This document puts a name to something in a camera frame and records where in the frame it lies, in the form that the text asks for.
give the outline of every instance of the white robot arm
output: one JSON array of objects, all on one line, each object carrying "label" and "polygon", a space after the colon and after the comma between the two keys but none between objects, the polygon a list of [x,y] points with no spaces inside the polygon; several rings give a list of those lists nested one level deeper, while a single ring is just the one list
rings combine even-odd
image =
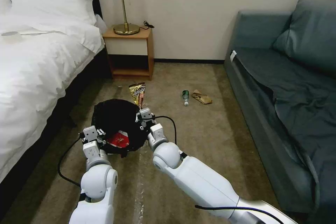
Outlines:
[{"label": "white robot arm", "polygon": [[232,224],[297,224],[264,201],[241,199],[226,178],[197,158],[183,153],[176,144],[167,142],[160,124],[152,126],[150,131],[149,145],[154,151],[153,163],[158,170],[171,177],[200,206],[236,208],[209,210],[211,214],[224,217]]},{"label": "white robot arm", "polygon": [[[151,114],[150,110],[145,108],[136,116],[135,121],[141,122],[142,130],[147,126],[146,122],[151,120],[143,119],[148,114]],[[81,198],[70,224],[113,223],[112,204],[118,173],[112,169],[106,153],[99,150],[95,127],[86,128],[83,132],[88,132],[86,138],[91,139],[83,146],[87,157],[87,172],[81,181]],[[168,142],[161,124],[150,127],[148,142],[153,151],[155,167],[167,174],[182,191],[202,206],[199,208],[224,217],[232,224],[297,224],[266,202],[241,199],[226,178],[197,158],[186,155],[176,144]]]}]

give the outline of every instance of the white duvet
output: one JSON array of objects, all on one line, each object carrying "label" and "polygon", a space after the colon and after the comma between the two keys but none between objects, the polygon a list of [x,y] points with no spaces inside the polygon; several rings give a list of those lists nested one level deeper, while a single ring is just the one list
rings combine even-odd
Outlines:
[{"label": "white duvet", "polygon": [[65,89],[102,48],[97,27],[69,20],[0,16],[0,182],[40,137]]}]

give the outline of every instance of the beige carpet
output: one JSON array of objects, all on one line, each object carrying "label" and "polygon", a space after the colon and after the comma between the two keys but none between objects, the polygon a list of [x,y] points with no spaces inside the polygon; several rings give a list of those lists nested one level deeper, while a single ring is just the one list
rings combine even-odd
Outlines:
[{"label": "beige carpet", "polygon": [[[79,189],[57,175],[59,157],[76,139],[77,133],[90,125],[95,104],[111,98],[131,101],[128,86],[136,82],[139,80],[96,80],[87,87],[71,113],[78,128],[62,127],[2,224],[68,222],[76,207]],[[213,104],[202,105],[191,98],[189,107],[185,107],[181,98],[184,89],[190,92],[198,89],[208,94]],[[241,197],[262,199],[277,206],[222,65],[156,63],[153,80],[146,81],[145,103],[157,116],[172,117],[177,125],[180,149],[225,176]],[[170,121],[158,121],[173,141]],[[168,176],[154,168],[148,146],[129,153],[124,159],[116,155],[110,159],[119,173],[114,223],[226,223],[195,209],[194,202]],[[85,172],[80,142],[66,157],[62,171],[80,181]]]}]

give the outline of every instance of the brass lamp base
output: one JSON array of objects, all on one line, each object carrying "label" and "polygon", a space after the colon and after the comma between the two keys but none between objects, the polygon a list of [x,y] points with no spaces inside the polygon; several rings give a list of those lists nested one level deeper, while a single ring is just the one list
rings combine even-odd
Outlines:
[{"label": "brass lamp base", "polygon": [[140,31],[140,27],[135,24],[123,23],[115,25],[113,31],[119,35],[132,35]]}]

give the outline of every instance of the baseboard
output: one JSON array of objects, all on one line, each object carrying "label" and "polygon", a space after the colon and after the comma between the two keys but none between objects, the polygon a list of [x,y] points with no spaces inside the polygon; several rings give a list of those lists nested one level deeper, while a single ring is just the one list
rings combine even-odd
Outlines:
[{"label": "baseboard", "polygon": [[164,63],[194,63],[194,64],[224,64],[223,59],[161,59],[155,58],[154,62],[164,62]]}]

